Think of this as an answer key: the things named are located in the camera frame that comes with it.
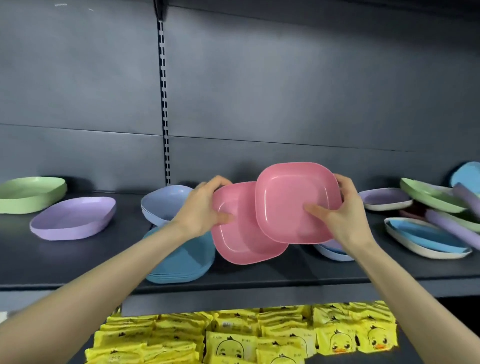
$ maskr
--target gray wall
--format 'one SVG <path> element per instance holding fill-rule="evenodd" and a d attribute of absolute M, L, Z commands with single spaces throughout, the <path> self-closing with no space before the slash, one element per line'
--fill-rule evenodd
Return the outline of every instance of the gray wall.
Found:
<path fill-rule="evenodd" d="M 152 1 L 0 0 L 0 182 L 165 185 L 160 92 Z"/>
<path fill-rule="evenodd" d="M 480 159 L 478 24 L 269 3 L 170 1 L 172 183 L 255 180 L 273 163 L 314 161 L 362 190 L 402 176 L 440 184 Z"/>

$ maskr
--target pink plate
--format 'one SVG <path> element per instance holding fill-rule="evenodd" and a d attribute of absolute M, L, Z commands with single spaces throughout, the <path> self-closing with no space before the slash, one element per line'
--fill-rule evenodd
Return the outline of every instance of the pink plate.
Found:
<path fill-rule="evenodd" d="M 212 228 L 213 242 L 222 257 L 233 264 L 253 264 L 282 254 L 287 244 L 277 243 L 262 233 L 255 218 L 256 182 L 224 186 L 213 194 L 215 211 L 235 216 L 230 224 Z"/>
<path fill-rule="evenodd" d="M 327 226 L 303 209 L 314 203 L 332 210 L 340 208 L 338 182 L 317 163 L 274 164 L 257 179 L 255 206 L 258 226 L 279 243 L 319 244 L 333 238 Z"/>

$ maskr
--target person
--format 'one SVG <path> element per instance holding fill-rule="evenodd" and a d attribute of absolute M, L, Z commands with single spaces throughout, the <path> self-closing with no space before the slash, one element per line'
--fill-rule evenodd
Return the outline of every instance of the person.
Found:
<path fill-rule="evenodd" d="M 351 179 L 336 175 L 338 210 L 305 205 L 355 258 L 425 363 L 480 363 L 480 339 L 375 242 Z M 234 217 L 211 208 L 221 176 L 199 184 L 158 232 L 95 267 L 0 325 L 0 363 L 66 363 L 146 275 L 185 241 Z"/>

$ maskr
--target person's left hand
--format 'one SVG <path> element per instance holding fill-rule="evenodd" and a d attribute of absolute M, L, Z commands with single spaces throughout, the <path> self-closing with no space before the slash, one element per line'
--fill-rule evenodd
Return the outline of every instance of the person's left hand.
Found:
<path fill-rule="evenodd" d="M 216 224 L 228 224 L 234 217 L 231 214 L 212 209 L 213 192 L 220 187 L 232 184 L 222 176 L 199 184 L 187 197 L 180 211 L 173 218 L 187 232 L 189 239 L 201 236 Z"/>

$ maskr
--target green plate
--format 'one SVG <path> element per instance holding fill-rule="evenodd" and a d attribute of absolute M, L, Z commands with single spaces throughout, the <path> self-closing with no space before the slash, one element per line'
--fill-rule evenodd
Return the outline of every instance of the green plate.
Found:
<path fill-rule="evenodd" d="M 480 219 L 478 219 L 470 211 L 460 212 L 459 214 L 448 214 L 446 212 L 437 211 L 440 215 L 450 218 L 464 228 L 472 230 L 474 232 L 480 232 Z"/>
<path fill-rule="evenodd" d="M 0 184 L 0 214 L 29 214 L 61 200 L 67 184 L 58 177 L 25 177 Z"/>
<path fill-rule="evenodd" d="M 400 188 L 414 200 L 436 210 L 457 214 L 465 211 L 468 207 L 459 198 L 437 190 L 425 182 L 401 178 Z"/>

